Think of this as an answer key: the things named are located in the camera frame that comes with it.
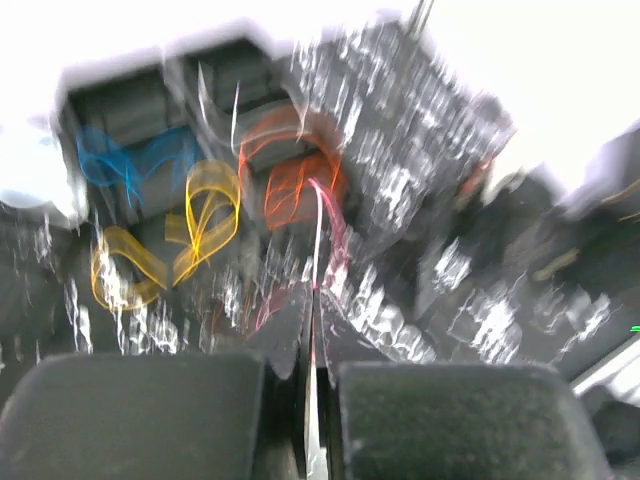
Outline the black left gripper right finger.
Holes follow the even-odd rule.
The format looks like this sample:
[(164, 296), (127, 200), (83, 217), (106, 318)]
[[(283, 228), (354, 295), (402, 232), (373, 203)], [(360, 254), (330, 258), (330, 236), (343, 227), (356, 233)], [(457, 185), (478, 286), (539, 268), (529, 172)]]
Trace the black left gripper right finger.
[(548, 368), (389, 362), (326, 291), (317, 335), (333, 479), (612, 475), (584, 407)]

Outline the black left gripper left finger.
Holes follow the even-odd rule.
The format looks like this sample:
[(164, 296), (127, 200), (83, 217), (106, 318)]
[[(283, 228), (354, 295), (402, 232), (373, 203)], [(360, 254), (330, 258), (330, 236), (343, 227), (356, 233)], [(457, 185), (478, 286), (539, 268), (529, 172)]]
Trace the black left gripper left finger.
[(211, 355), (54, 356), (1, 416), (5, 479), (302, 479), (313, 295)]

